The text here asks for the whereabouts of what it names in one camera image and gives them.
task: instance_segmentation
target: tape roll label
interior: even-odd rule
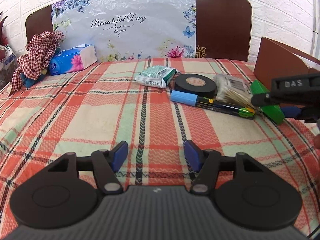
[[[202,87],[205,85],[205,81],[201,78],[189,77],[186,79],[187,83],[193,86]]]

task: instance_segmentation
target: marker pen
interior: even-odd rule
[[[172,91],[170,99],[171,101],[183,103],[189,106],[209,109],[212,111],[249,119],[253,119],[255,115],[255,110],[252,108],[237,106],[230,103],[223,103],[211,98],[203,98],[194,94],[184,93],[176,90]]]

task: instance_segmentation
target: brown cardboard box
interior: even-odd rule
[[[316,62],[320,60],[298,50],[265,37],[261,38],[254,74],[266,88],[270,90],[273,78],[318,73],[314,68],[308,67],[296,55]]]

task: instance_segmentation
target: barcode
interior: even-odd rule
[[[236,89],[239,89],[239,90],[245,92],[245,89],[244,89],[244,87],[243,87],[242,81],[232,80],[232,79],[229,79],[229,81],[230,81],[230,84],[231,84],[231,86],[232,86],[233,88],[236,88]]]

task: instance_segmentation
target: plaid blanket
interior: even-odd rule
[[[8,98],[0,93],[0,237],[16,226],[9,207],[12,191],[61,154],[78,156],[113,148],[125,140],[128,158],[116,174],[126,187],[186,185],[194,172],[187,165],[183,142],[192,139],[200,148],[224,155],[246,152],[293,185],[303,207],[295,223],[309,235],[319,225],[316,177],[319,152],[312,139],[315,125],[286,120],[276,126],[264,116],[246,120],[169,100],[167,89],[144,87],[134,75],[152,65],[167,65],[182,73],[212,78],[217,73],[255,79],[254,65],[216,59],[149,59],[95,64],[77,73],[48,76],[31,89]],[[90,173],[81,179],[94,185]],[[231,179],[225,172],[219,183]]]

